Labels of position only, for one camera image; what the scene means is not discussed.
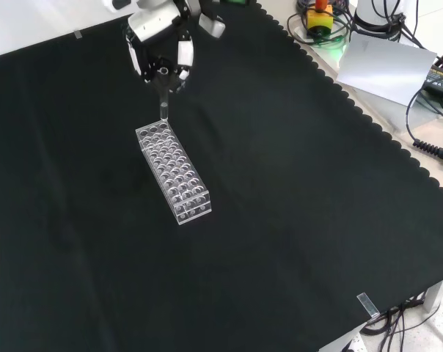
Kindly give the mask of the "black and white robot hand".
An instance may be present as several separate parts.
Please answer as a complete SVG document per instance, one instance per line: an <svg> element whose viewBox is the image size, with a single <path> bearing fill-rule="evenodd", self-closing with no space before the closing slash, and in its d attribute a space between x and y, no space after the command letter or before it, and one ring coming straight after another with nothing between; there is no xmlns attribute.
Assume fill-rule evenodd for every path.
<svg viewBox="0 0 443 352"><path fill-rule="evenodd" d="M124 35L134 70L159 92L177 92L186 85L194 63L194 43L186 28L191 19L211 37L219 38L226 28L211 11L212 1L141 1L139 11L128 18ZM152 54L150 46L175 35L177 58L173 62Z"/></svg>

